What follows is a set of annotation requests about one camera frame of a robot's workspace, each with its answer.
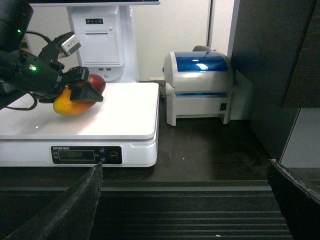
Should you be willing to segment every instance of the indicator light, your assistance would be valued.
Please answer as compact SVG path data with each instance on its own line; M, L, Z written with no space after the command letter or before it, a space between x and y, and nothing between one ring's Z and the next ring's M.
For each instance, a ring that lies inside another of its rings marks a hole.
M32 65L32 64L30 64L29 69L32 70L32 71L35 71L35 70L37 70L37 67Z

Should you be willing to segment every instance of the cabinet door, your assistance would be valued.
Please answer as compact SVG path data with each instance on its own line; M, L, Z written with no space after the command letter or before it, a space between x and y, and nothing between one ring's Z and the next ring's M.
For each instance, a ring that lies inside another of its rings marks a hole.
M302 36L301 50L294 66L283 107L320 107L320 2L311 10L309 24Z
M277 106L320 107L316 3L240 1L232 63Z

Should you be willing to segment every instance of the scale display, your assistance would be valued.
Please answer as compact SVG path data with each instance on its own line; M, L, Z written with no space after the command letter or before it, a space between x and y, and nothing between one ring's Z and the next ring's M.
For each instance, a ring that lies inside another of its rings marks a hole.
M112 164L121 165L120 146L52 146L54 164Z

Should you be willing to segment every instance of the receipt printer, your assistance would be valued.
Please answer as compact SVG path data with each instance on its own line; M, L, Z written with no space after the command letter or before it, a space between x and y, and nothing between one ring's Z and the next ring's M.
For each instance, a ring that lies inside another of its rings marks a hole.
M166 122L177 118L230 120L234 71L217 51L170 52L164 58Z

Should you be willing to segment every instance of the dark countertop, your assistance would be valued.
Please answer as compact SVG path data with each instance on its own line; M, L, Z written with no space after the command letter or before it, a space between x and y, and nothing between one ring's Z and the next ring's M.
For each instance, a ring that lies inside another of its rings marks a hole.
M166 123L160 100L158 157L152 167L103 168L103 188L268 186L269 157L249 121L180 118ZM67 188L87 167L0 167L0 190Z

